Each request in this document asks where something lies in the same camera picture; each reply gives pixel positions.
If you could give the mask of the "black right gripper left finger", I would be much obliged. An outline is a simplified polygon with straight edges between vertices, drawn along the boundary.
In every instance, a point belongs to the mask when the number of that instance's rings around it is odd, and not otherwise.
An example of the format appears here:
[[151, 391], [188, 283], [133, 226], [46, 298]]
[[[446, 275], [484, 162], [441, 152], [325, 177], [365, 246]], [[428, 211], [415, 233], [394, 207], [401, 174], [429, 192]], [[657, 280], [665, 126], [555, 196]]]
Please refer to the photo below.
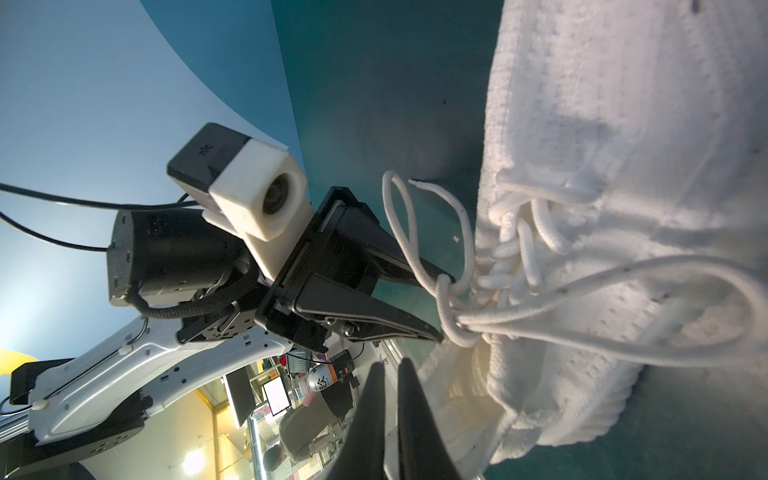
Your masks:
[[341, 453], [326, 478], [385, 479], [385, 367], [371, 365], [356, 413]]

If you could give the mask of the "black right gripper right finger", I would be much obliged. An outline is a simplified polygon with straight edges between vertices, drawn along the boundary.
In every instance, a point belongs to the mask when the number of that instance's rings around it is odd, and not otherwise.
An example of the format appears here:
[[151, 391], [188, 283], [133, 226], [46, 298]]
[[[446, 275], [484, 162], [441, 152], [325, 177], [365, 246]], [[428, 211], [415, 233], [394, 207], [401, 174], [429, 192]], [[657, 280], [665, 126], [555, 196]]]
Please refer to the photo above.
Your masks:
[[409, 358], [398, 367], [397, 446], [401, 479], [460, 479]]

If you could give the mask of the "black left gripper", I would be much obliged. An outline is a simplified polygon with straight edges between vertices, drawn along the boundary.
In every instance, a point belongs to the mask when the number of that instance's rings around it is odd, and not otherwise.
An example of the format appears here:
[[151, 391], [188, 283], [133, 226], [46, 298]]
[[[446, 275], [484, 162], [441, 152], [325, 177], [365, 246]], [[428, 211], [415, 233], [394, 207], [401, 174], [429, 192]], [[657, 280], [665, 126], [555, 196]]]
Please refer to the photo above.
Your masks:
[[441, 342], [423, 320], [372, 297], [379, 279], [419, 287], [397, 240], [346, 187], [331, 188], [257, 309], [266, 329], [312, 352], [352, 342]]

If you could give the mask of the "white knit sneaker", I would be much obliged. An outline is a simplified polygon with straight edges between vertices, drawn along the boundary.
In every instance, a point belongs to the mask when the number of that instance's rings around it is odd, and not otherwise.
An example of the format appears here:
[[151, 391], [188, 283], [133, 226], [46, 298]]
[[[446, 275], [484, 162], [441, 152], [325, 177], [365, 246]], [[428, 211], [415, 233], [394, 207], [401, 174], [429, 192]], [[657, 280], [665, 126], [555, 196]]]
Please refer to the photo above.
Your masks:
[[[505, 2], [462, 310], [675, 255], [732, 261], [767, 287], [766, 117], [763, 1]], [[685, 348], [739, 336], [749, 315], [730, 283], [682, 272], [527, 321]], [[494, 333], [463, 348], [441, 330], [419, 377], [460, 478], [606, 434], [653, 366]]]

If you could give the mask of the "white shoelace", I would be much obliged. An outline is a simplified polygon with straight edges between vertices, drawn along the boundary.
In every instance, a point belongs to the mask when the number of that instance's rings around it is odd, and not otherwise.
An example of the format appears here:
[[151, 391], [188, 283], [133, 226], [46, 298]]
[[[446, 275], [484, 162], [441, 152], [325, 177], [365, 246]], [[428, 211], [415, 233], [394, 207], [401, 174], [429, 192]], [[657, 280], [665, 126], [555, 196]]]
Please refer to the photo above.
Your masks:
[[[704, 367], [740, 360], [767, 346], [767, 287], [746, 268], [726, 259], [701, 255], [675, 255], [643, 260], [598, 272], [538, 295], [532, 300], [490, 311], [464, 311], [458, 299], [469, 289], [474, 268], [474, 240], [466, 209], [445, 189], [418, 181], [416, 187], [431, 191], [449, 203], [459, 218], [464, 245], [464, 271], [451, 281], [446, 274], [430, 276], [418, 251], [416, 216], [407, 185], [393, 171], [382, 177], [382, 199], [387, 220], [417, 282], [435, 298], [441, 325], [449, 339], [463, 348], [473, 346], [485, 333], [510, 335], [576, 348], [638, 364], [667, 367]], [[587, 333], [563, 330], [527, 320], [558, 305], [598, 290], [642, 276], [693, 272], [717, 277], [738, 290], [750, 308], [744, 331], [722, 343], [668, 348], [620, 342]]]

